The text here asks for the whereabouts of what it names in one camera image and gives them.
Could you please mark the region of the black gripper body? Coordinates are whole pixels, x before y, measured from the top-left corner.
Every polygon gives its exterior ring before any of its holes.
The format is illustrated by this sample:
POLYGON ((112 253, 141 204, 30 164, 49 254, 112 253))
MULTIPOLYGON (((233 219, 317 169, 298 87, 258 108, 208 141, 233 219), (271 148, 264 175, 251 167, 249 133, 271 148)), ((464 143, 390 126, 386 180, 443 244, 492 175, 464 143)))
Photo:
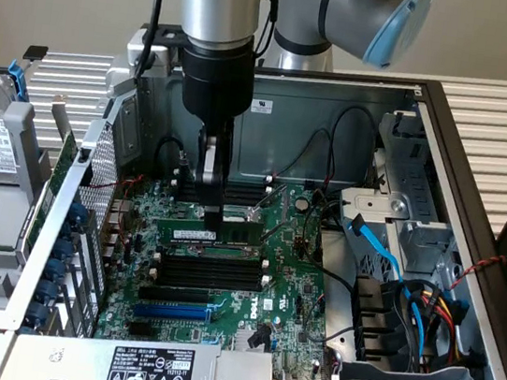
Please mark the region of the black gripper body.
POLYGON ((181 55, 182 99, 209 133, 222 132, 252 103, 254 52, 236 48, 214 51, 190 46, 181 55))

